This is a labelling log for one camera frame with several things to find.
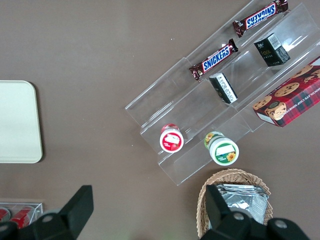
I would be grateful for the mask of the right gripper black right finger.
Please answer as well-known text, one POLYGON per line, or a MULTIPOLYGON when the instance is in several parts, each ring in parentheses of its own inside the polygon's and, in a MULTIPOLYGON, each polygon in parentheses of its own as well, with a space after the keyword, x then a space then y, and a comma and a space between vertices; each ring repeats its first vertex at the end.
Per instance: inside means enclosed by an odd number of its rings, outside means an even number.
POLYGON ((251 219, 240 211, 231 211, 214 185, 207 185, 206 212, 212 228, 205 234, 206 240, 248 240, 251 219))

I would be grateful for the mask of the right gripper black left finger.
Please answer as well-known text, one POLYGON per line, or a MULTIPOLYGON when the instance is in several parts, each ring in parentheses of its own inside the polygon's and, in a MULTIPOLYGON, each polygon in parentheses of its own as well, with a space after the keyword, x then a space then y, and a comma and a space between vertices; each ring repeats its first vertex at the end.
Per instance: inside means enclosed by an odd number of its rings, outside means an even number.
POLYGON ((94 211, 93 188, 83 185, 57 212, 18 231, 20 240, 76 240, 94 211))

